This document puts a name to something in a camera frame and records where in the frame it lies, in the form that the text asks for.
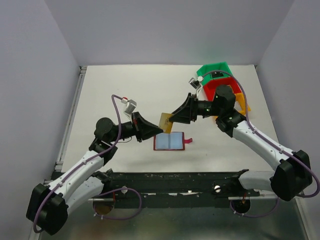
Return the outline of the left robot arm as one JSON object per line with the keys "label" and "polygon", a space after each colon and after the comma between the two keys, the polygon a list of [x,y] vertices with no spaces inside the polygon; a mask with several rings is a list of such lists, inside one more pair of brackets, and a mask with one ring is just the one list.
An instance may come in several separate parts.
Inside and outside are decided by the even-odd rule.
{"label": "left robot arm", "polygon": [[132,113],[131,120],[125,123],[115,124],[107,117],[99,119],[94,140],[85,155],[50,184],[39,183],[32,190],[26,218],[32,221],[33,231],[54,235],[66,223],[78,200],[85,201],[95,195],[104,198],[110,194],[111,185],[104,180],[94,180],[92,175],[113,158],[119,140],[135,137],[142,142],[162,132],[139,112]]}

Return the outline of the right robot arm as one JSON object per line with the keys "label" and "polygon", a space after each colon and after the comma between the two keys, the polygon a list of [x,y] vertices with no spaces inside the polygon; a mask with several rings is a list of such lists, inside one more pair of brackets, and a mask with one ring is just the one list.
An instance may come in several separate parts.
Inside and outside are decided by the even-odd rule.
{"label": "right robot arm", "polygon": [[310,159],[303,150],[293,151],[260,133],[247,117],[235,110],[236,96],[228,85],[215,90],[212,101],[199,100],[189,93],[184,103],[169,118],[171,123],[190,124],[203,118],[215,117],[217,127],[256,154],[272,168],[271,171],[242,170],[230,183],[230,191],[241,196],[247,190],[274,192],[280,199],[290,201],[310,186]]}

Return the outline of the red leather card holder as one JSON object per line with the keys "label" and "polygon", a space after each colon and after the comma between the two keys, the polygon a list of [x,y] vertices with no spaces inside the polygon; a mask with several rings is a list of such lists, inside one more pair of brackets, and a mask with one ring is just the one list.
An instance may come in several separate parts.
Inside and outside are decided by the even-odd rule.
{"label": "red leather card holder", "polygon": [[153,138],[154,151],[184,151],[185,145],[193,142],[184,132],[160,133]]}

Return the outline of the gold credit card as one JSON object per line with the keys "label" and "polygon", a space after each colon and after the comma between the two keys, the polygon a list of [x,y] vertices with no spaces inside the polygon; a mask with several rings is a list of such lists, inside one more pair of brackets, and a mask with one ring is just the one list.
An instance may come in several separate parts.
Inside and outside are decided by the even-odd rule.
{"label": "gold credit card", "polygon": [[172,131],[173,123],[170,118],[173,116],[171,113],[162,113],[160,116],[158,127],[163,130],[163,133],[170,134]]}

